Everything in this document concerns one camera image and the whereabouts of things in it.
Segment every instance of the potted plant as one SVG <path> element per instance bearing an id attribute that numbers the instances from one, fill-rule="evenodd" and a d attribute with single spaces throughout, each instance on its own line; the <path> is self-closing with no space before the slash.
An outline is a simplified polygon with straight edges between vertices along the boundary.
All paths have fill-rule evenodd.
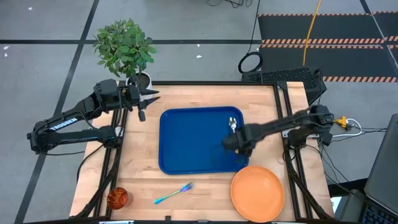
<path id="1" fill-rule="evenodd" d="M 132 19 L 128 21 L 116 21 L 110 26 L 98 29 L 99 34 L 93 44 L 95 53 L 99 52 L 101 60 L 98 65 L 121 78 L 126 76 L 126 83 L 134 83 L 141 88 L 152 89 L 152 80 L 148 73 L 144 72 L 147 62 L 154 63 L 149 53 L 156 53 L 151 46 L 152 39 L 145 37 L 145 33 Z"/>

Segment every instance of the orange glass cup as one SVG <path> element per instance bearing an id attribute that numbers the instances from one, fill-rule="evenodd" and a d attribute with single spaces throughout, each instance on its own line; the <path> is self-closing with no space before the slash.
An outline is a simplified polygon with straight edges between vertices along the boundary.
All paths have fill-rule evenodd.
<path id="1" fill-rule="evenodd" d="M 109 192 L 106 202 L 111 209 L 117 210 L 128 206 L 132 202 L 132 195 L 126 189 L 116 187 Z"/>

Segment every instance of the blue plastic fork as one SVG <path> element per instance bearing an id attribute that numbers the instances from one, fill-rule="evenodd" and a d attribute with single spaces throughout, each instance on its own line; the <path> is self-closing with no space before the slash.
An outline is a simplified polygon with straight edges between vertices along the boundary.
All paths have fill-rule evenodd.
<path id="1" fill-rule="evenodd" d="M 156 199 L 155 200 L 155 204 L 157 205 L 158 203 L 162 202 L 163 200 L 165 200 L 165 199 L 167 199 L 167 198 L 169 198 L 169 197 L 171 197 L 173 195 L 176 195 L 176 194 L 178 194 L 180 192 L 186 192 L 186 191 L 190 190 L 192 187 L 193 187 L 193 182 L 190 182 L 189 184 L 182 186 L 182 188 L 180 190 L 178 190 L 178 191 L 176 191 L 174 193 L 171 193 L 169 195 L 166 195 L 164 197 Z"/>

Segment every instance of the blue tray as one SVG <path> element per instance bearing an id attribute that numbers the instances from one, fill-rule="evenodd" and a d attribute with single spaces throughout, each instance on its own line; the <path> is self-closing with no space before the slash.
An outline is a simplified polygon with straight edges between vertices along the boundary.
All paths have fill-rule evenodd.
<path id="1" fill-rule="evenodd" d="M 233 106 L 170 109 L 160 117 L 159 167 L 166 174 L 239 171 L 247 158 L 225 150 L 229 117 L 243 126 L 242 112 Z"/>

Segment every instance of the wooden tabletop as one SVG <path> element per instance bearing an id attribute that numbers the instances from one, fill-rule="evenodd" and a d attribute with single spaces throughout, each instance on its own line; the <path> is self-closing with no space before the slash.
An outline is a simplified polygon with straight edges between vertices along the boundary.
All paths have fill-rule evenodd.
<path id="1" fill-rule="evenodd" d="M 308 107 L 302 83 L 288 83 L 293 112 Z M 235 209 L 230 197 L 230 183 L 235 172 L 213 174 L 167 175 L 159 169 L 159 119 L 161 114 L 172 108 L 194 108 L 204 106 L 235 106 L 244 116 L 245 123 L 265 123 L 277 119 L 275 97 L 272 86 L 200 86 L 200 85 L 155 85 L 161 99 L 146 109 L 146 122 L 139 122 L 137 111 L 127 117 L 121 163 L 116 186 L 130 192 L 132 204 L 112 212 L 113 220 L 245 220 Z M 285 108 L 280 91 L 282 107 Z M 94 120 L 95 126 L 111 123 L 112 114 L 103 114 Z M 307 144 L 317 148 L 315 140 Z M 87 156 L 100 144 L 89 142 Z M 93 196 L 100 181 L 105 150 L 88 159 L 81 169 L 70 215 L 77 214 Z M 284 208 L 275 220 L 294 220 L 292 199 L 285 162 L 282 160 L 280 133 L 267 136 L 253 150 L 249 165 L 263 166 L 278 176 L 285 192 Z M 304 172 L 309 191 L 317 202 L 331 216 L 333 210 L 328 187 L 318 152 L 309 147 L 301 150 Z M 155 205 L 154 200 L 178 190 L 182 185 L 194 182 L 189 192 L 175 195 Z M 305 217 L 302 194 L 297 187 L 300 211 Z M 101 214 L 104 214 L 104 194 Z"/>

